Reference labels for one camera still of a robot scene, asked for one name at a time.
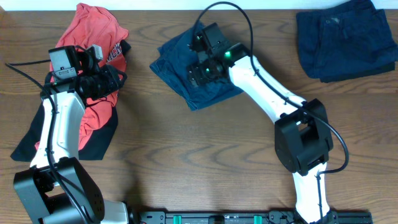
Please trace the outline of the navy blue shorts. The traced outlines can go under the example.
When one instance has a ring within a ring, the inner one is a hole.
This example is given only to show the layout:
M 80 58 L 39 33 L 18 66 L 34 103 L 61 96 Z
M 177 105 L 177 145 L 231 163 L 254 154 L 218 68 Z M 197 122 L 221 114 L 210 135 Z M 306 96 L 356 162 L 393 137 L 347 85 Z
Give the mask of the navy blue shorts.
M 150 64 L 150 69 L 187 102 L 192 110 L 200 110 L 241 94 L 242 89 L 232 83 L 207 83 L 194 87 L 188 80 L 187 67 L 198 61 L 197 55 L 190 51 L 192 29 L 158 48 L 159 58 Z

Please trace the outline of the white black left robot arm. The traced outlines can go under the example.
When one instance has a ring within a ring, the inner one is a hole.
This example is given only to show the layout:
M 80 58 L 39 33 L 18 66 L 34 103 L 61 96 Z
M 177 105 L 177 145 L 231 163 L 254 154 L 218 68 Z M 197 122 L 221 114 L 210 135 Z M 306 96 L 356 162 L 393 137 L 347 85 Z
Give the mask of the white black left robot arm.
M 126 78 L 111 65 L 79 75 L 74 68 L 49 73 L 41 86 L 39 148 L 30 167 L 14 176 L 14 189 L 33 223 L 129 223 L 126 204 L 103 198 L 78 152 L 85 100 L 120 89 Z

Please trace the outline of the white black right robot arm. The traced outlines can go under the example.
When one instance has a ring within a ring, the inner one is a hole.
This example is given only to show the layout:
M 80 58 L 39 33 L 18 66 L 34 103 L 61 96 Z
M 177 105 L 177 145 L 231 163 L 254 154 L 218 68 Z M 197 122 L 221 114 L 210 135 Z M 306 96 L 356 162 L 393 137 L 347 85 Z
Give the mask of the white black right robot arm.
M 190 47 L 198 61 L 188 66 L 193 86 L 227 81 L 247 93 L 274 123 L 275 153 L 293 175 L 295 212 L 303 223 L 327 223 L 325 172 L 333 149 L 324 105 L 307 101 L 268 73 L 243 44 Z

